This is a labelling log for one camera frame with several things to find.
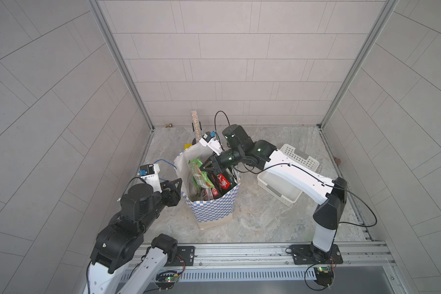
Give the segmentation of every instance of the blue checkered bag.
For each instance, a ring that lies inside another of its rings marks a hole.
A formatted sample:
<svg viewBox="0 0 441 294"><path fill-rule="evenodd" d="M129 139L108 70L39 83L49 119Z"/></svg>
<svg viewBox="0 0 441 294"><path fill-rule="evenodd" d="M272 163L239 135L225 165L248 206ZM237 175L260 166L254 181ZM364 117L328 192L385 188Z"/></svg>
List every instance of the blue checkered bag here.
<svg viewBox="0 0 441 294"><path fill-rule="evenodd" d="M178 177L183 180L182 196L185 198L186 203L195 215L196 220L198 221L198 226L201 229L217 226L232 220L235 198L239 189L239 184L237 184L221 198L211 201L190 200L190 197L194 196L196 192L190 184L192 175L188 167L188 162L195 158L200 158L201 161L205 161L211 155L212 150L209 149L209 147L195 144L180 153L174 161L177 167L176 173Z"/></svg>

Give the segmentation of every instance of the red label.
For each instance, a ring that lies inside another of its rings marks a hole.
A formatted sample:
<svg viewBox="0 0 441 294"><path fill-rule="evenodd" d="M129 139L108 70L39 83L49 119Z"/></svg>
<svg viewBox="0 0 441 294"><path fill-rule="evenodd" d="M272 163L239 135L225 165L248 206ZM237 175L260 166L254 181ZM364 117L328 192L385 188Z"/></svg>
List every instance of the red label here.
<svg viewBox="0 0 441 294"><path fill-rule="evenodd" d="M230 186L229 181L225 179L225 177L222 174L217 175L217 179L219 180L220 186L225 190Z"/></svg>

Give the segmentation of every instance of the blue cable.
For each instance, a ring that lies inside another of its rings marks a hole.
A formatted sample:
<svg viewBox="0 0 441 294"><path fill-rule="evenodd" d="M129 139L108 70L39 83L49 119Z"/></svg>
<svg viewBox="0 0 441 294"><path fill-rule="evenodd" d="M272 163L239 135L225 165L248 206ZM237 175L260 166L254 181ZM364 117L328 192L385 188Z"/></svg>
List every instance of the blue cable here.
<svg viewBox="0 0 441 294"><path fill-rule="evenodd" d="M171 165L172 167L174 167L176 169L176 166L173 163L170 163L170 162L168 162L168 161L166 161L164 159L159 159L159 160L155 161L154 164L159 162L159 161L164 161L164 162L168 163L169 165Z"/></svg>

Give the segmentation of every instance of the concrete floor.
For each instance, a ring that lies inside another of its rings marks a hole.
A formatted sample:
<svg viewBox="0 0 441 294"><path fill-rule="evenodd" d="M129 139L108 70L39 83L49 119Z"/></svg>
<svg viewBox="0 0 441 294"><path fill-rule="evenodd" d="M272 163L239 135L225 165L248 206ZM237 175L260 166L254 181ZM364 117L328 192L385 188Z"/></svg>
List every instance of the concrete floor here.
<svg viewBox="0 0 441 294"><path fill-rule="evenodd" d="M220 133L225 126L218 127ZM206 126L203 131L213 129ZM246 126L247 134L257 141L264 139L281 148L290 144L320 162L317 173L336 178L336 171L331 163L325 146L316 127L280 127L280 126ZM158 159L173 162L183 150L184 144L191 143L194 133L191 128L157 128L150 144L145 163ZM159 162L159 176L165 179L176 179L176 173L170 165ZM312 214L316 203L305 193L297 202L287 207L276 200L257 184L252 173L242 173L241 184L235 200L233 221L200 230L196 219L182 198L176 207L165 208L145 234L144 243L150 243L160 233L165 233L179 243L248 243L248 242L305 242L311 241L315 231ZM341 217L342 221L356 221L356 216L348 204ZM341 224L336 241L365 241L360 228Z"/></svg>

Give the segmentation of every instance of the green snack package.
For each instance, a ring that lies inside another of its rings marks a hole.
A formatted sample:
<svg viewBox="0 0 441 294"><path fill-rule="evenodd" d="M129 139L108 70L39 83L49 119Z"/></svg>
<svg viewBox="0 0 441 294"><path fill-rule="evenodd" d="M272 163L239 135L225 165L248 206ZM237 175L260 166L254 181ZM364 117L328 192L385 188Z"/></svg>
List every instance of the green snack package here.
<svg viewBox="0 0 441 294"><path fill-rule="evenodd" d="M207 177L207 172L202 172L199 169L199 167L203 165L203 163L199 158L190 160L188 165L189 165L189 169L193 173L194 180L200 187L214 188L214 185L212 184L211 180Z"/></svg>

